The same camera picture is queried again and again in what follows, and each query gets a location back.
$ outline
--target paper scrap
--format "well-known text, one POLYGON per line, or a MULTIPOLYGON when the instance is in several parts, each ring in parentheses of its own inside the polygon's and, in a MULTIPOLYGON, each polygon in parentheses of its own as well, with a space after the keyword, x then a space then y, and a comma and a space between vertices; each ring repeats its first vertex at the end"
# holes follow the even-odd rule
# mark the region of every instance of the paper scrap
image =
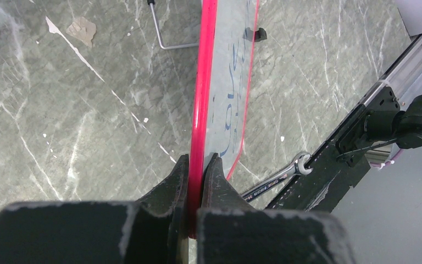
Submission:
POLYGON ((65 32, 91 48, 93 47, 91 40, 96 33, 96 25, 81 16, 75 18, 65 32))

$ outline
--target red strip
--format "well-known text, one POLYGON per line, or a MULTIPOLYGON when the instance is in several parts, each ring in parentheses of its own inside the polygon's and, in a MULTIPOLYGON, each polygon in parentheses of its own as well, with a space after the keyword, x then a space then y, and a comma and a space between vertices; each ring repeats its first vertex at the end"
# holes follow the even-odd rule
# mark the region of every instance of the red strip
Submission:
POLYGON ((209 87, 213 65, 214 33, 218 0, 203 0, 201 32, 199 35, 198 67, 193 110, 190 168, 188 170, 188 235, 195 238, 196 212, 201 204, 204 146, 208 121, 209 87))
POLYGON ((227 180, 230 179, 232 176, 232 172, 234 172, 235 167, 237 166, 237 162, 240 159, 240 155, 242 154, 243 149, 243 137, 245 136, 245 124, 247 123, 247 108, 248 108, 248 100, 250 98, 250 85, 252 80, 252 67, 253 67, 253 51, 254 51, 254 37, 256 34, 256 26, 258 21, 258 8, 259 8, 259 0, 256 1, 256 11, 255 11, 255 22, 253 25, 253 43, 252 43, 252 52, 250 55, 250 70, 248 73, 248 86, 247 86, 247 102, 245 105, 245 113, 243 114, 243 129, 242 129, 242 141, 240 142, 240 151, 238 152, 237 158, 235 159, 234 165, 230 168, 229 174, 227 175, 227 180))

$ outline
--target purple cable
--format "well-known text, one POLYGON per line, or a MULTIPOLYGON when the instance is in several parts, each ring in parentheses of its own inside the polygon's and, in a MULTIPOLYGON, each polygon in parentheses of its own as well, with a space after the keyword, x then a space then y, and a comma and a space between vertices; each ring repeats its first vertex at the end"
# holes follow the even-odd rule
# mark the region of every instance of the purple cable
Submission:
POLYGON ((384 166, 382 166, 381 164, 372 163, 372 162, 370 163, 370 165, 372 167, 376 167, 376 168, 383 168, 383 167, 389 166, 389 165, 393 164, 396 161, 396 159, 402 154, 402 152, 403 152, 403 149, 400 149, 399 151, 397 151, 397 153, 391 158, 390 161, 386 161, 384 163, 384 166))

